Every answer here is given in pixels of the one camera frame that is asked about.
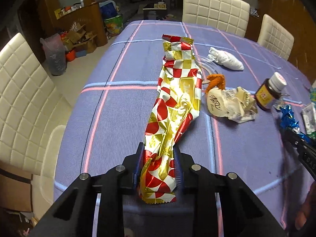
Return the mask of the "purple plaid tablecloth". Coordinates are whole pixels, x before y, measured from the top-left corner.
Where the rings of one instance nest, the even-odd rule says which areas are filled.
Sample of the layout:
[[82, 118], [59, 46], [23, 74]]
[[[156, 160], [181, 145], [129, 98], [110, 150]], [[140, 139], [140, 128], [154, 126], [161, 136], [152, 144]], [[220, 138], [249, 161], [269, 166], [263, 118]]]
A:
[[309, 188], [306, 170], [295, 152], [281, 142], [276, 111], [236, 123], [214, 119], [195, 99], [201, 72], [165, 51], [163, 34], [192, 37], [190, 54], [206, 56], [210, 47], [232, 53], [242, 71], [223, 69], [228, 87], [255, 91], [280, 72], [295, 117], [309, 103], [310, 82], [286, 60], [252, 41], [216, 29], [167, 22], [133, 22], [118, 36], [83, 88], [60, 148], [54, 196], [59, 197], [81, 173], [103, 174], [146, 143], [138, 177], [150, 188], [153, 204], [139, 195], [124, 199], [124, 224], [140, 236], [188, 236], [193, 203], [181, 194], [178, 172], [168, 155], [172, 144], [211, 172], [236, 172], [283, 226], [289, 227]]

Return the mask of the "grey plastic bag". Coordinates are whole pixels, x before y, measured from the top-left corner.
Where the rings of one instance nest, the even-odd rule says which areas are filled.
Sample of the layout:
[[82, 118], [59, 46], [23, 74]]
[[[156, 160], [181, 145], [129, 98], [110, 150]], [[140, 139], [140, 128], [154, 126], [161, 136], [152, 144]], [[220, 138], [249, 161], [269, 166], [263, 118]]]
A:
[[65, 47], [59, 34], [49, 38], [40, 38], [48, 69], [53, 76], [63, 75], [66, 71]]

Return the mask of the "cream chair left side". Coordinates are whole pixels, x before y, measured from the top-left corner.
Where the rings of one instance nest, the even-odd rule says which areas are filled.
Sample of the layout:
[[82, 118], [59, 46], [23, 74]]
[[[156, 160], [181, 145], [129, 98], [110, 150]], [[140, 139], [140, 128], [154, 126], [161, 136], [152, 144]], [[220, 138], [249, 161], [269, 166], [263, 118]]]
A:
[[1, 50], [1, 207], [40, 219], [53, 203], [72, 108], [21, 34]]

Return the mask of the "clear round plastic lid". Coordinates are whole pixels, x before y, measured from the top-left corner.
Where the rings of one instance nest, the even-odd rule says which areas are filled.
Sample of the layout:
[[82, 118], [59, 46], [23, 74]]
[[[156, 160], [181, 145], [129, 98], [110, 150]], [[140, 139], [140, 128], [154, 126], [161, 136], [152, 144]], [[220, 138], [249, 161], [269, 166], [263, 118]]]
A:
[[207, 76], [211, 74], [221, 74], [221, 67], [207, 57], [196, 55], [196, 62], [201, 68], [202, 79], [207, 80]]

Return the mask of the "orange bucket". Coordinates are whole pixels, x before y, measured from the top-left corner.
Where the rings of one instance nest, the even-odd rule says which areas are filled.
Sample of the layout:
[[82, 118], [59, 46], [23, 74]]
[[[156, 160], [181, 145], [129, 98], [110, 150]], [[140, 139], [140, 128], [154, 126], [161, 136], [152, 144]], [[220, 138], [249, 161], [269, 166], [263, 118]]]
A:
[[68, 52], [65, 54], [65, 57], [66, 57], [66, 61], [67, 61], [67, 62], [71, 62], [71, 61], [75, 60], [75, 59], [76, 59], [75, 50], [72, 49], [71, 51], [68, 51]]

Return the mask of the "brown medicine bottle white cap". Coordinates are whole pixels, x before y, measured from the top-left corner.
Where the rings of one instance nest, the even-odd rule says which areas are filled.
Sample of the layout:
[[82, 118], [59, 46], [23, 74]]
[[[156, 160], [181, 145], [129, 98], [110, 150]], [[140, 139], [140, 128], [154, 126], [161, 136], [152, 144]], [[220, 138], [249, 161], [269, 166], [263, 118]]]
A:
[[281, 98], [286, 86], [287, 82], [279, 72], [275, 72], [270, 78], [265, 79], [254, 95], [258, 107], [265, 111], [270, 110]]

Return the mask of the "cream chair far right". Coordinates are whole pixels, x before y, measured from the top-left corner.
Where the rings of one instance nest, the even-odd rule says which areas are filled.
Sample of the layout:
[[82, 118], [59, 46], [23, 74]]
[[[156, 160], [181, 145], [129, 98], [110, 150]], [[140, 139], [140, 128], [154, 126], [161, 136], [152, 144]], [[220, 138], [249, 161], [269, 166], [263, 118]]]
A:
[[268, 14], [263, 15], [257, 43], [288, 60], [294, 44], [294, 36]]

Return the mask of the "red gold snack wrapper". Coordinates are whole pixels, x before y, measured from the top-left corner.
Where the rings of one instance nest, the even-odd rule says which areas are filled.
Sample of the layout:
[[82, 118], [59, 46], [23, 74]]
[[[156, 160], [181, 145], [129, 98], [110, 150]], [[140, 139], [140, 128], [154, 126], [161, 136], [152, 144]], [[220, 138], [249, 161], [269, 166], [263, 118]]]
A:
[[173, 147], [199, 117], [202, 73], [187, 37], [162, 35], [162, 69], [157, 99], [145, 130], [144, 166], [139, 196], [147, 204], [176, 201], [177, 186]]

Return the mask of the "white tissue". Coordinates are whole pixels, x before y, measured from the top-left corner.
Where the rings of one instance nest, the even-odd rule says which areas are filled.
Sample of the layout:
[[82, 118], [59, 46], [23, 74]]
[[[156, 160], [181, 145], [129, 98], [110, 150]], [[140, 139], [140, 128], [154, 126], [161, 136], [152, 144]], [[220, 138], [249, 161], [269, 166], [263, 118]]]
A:
[[210, 61], [233, 71], [244, 70], [243, 63], [238, 60], [233, 54], [224, 50], [217, 50], [214, 47], [210, 47], [207, 58]]

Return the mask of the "beige paper wrapper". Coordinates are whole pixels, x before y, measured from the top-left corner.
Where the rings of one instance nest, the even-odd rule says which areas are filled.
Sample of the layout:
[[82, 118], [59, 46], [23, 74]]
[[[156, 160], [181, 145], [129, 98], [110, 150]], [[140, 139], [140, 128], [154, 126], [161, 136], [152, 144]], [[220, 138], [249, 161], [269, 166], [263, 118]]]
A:
[[237, 123], [255, 120], [258, 114], [255, 99], [242, 87], [227, 90], [215, 87], [207, 93], [206, 103], [211, 115]]

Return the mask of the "blue foil wrapper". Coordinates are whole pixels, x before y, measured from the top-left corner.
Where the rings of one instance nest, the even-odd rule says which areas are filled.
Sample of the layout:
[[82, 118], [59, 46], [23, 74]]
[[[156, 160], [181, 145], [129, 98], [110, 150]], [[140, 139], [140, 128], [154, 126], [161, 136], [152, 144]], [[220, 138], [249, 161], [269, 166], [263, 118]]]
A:
[[290, 104], [281, 106], [280, 111], [282, 114], [280, 128], [295, 133], [300, 139], [303, 139], [312, 146], [315, 145], [314, 141], [300, 130], [299, 122], [295, 120], [295, 115]]

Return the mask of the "green white milk carton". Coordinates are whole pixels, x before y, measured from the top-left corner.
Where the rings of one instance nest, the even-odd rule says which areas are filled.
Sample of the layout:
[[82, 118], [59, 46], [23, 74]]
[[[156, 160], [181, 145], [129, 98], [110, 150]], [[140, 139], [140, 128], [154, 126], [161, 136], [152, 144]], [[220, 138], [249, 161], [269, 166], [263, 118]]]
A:
[[302, 109], [302, 117], [306, 129], [306, 134], [311, 139], [315, 140], [316, 136], [316, 111], [315, 104], [310, 103]]

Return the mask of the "colourful shopping bag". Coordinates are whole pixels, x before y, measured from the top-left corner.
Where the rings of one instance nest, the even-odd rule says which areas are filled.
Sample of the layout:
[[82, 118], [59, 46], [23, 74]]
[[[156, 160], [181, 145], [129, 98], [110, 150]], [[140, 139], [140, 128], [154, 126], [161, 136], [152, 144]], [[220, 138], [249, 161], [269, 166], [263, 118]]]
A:
[[118, 14], [113, 18], [104, 19], [103, 22], [109, 36], [119, 35], [124, 28], [122, 14]]

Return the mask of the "orange peel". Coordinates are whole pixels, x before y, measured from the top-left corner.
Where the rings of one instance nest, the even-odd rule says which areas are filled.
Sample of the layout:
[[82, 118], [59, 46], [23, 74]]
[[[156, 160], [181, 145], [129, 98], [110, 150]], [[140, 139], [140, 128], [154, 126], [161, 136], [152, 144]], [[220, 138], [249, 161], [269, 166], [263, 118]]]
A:
[[223, 74], [211, 74], [207, 76], [207, 80], [209, 80], [209, 83], [205, 90], [205, 93], [208, 93], [211, 89], [215, 87], [221, 90], [224, 90], [226, 88], [226, 80]]

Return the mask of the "cardboard boxes pile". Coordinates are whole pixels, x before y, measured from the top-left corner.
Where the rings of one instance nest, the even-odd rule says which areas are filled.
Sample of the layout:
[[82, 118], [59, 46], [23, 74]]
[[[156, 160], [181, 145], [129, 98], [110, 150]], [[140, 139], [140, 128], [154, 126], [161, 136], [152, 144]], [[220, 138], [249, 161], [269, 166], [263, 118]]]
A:
[[76, 57], [83, 57], [93, 53], [97, 35], [86, 31], [86, 25], [74, 22], [69, 31], [62, 35], [63, 45], [68, 53], [74, 52]]

